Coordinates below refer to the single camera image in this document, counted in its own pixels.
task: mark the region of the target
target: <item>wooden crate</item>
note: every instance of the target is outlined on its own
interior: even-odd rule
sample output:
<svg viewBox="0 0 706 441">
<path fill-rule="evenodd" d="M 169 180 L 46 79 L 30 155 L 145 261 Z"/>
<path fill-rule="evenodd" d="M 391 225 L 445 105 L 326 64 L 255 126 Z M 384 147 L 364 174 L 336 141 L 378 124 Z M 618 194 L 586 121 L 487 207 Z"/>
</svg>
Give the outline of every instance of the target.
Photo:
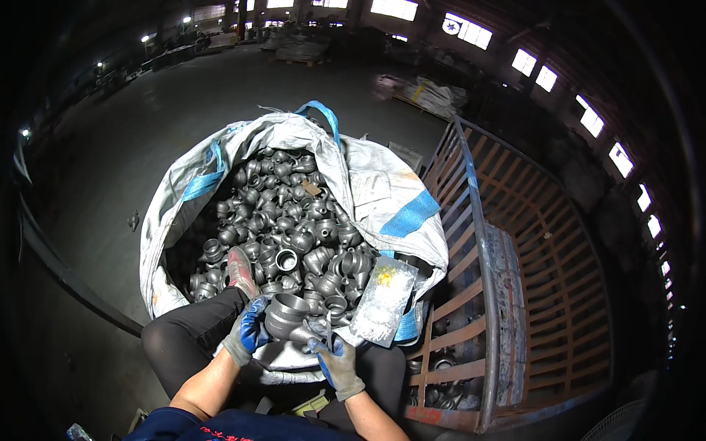
<svg viewBox="0 0 706 441">
<path fill-rule="evenodd" d="M 410 378 L 419 386 L 418 404 L 408 406 L 407 417 L 482 433 L 546 418 L 608 387 L 613 356 L 603 273 L 561 184 L 514 147 L 457 116 L 423 181 L 441 206 L 449 266 L 437 291 L 450 295 L 431 308 L 421 347 L 407 357 L 422 360 L 420 374 Z M 505 263 L 516 259 L 517 285 L 495 262 L 490 239 L 497 229 L 510 249 Z M 484 312 L 478 320 L 431 338 L 435 322 L 471 303 Z M 508 312 L 522 316 L 509 321 L 515 334 L 508 334 Z M 484 356 L 429 370 L 434 351 L 478 337 L 485 340 Z M 475 377 L 483 377 L 478 411 L 424 405 L 427 386 Z"/>
</svg>

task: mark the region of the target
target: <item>factory floor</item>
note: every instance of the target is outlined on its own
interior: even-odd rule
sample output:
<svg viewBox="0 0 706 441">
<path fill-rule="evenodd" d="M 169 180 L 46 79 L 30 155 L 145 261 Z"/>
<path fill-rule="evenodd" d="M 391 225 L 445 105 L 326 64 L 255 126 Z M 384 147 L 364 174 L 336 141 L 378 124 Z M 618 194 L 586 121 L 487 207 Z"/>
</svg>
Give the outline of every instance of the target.
<svg viewBox="0 0 706 441">
<path fill-rule="evenodd" d="M 388 75 L 402 68 L 337 62 L 309 68 L 268 62 L 269 56 L 250 45 L 146 73 L 107 99 L 79 102 L 54 131 L 52 152 L 45 152 L 56 161 L 52 184 L 38 199 L 45 203 L 32 210 L 76 274 L 140 324 L 148 322 L 138 285 L 140 234 L 127 219 L 133 210 L 144 214 L 175 159 L 226 124 L 267 112 L 258 105 L 287 111 L 317 99 L 336 113 L 341 133 L 413 148 L 425 164 L 436 148 L 446 122 L 389 98 Z M 138 339 L 71 298 L 30 252 L 11 283 L 7 338 L 51 433 L 59 437 L 77 422 L 107 441 L 111 433 L 125 436 L 137 408 L 168 404 Z M 591 425 L 584 426 L 583 432 Z M 483 438 L 532 439 L 531 427 Z M 408 429 L 425 440 L 444 432 L 420 424 Z M 576 432 L 572 439 L 580 438 Z"/>
</svg>

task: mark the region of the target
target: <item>red sneaker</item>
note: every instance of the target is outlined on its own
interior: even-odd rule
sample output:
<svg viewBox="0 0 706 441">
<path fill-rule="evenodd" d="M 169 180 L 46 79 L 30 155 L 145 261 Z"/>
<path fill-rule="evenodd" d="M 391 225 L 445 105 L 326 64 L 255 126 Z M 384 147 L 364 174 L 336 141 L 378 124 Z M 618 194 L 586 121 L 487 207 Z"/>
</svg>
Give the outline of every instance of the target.
<svg viewBox="0 0 706 441">
<path fill-rule="evenodd" d="M 243 290 L 248 298 L 261 294 L 260 287 L 253 281 L 253 268 L 245 256 L 245 252 L 237 246 L 228 251 L 228 286 L 236 286 Z"/>
</svg>

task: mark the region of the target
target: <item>work glove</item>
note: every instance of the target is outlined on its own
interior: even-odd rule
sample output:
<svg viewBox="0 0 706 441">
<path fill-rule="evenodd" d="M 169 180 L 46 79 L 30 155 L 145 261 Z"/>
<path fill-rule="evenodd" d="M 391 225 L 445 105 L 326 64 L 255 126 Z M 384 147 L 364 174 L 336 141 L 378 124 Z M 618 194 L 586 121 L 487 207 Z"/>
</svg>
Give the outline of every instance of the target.
<svg viewBox="0 0 706 441">
<path fill-rule="evenodd" d="M 316 354 L 328 384 L 336 389 L 338 401 L 345 401 L 363 392 L 365 383 L 355 373 L 355 348 L 341 337 L 336 337 L 333 352 L 314 338 L 309 339 L 309 348 Z"/>
<path fill-rule="evenodd" d="M 235 320 L 230 334 L 223 339 L 223 347 L 241 368 L 250 363 L 253 352 L 270 339 L 262 320 L 267 304 L 265 297 L 251 300 Z"/>
</svg>

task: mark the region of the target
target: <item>black pants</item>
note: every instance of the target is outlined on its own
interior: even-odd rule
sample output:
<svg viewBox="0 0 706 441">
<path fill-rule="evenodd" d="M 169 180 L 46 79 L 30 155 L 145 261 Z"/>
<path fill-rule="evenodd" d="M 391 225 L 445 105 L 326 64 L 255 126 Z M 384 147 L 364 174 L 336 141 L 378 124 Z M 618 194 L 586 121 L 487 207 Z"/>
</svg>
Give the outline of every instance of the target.
<svg viewBox="0 0 706 441">
<path fill-rule="evenodd" d="M 240 289 L 229 287 L 206 301 L 171 310 L 144 327 L 142 345 L 147 360 L 170 399 L 209 364 L 247 302 Z M 402 351 L 370 345 L 358 349 L 356 360 L 357 374 L 368 394 L 388 415 L 396 417 L 405 376 Z M 319 412 L 319 419 L 354 432 L 343 403 L 337 400 Z"/>
</svg>

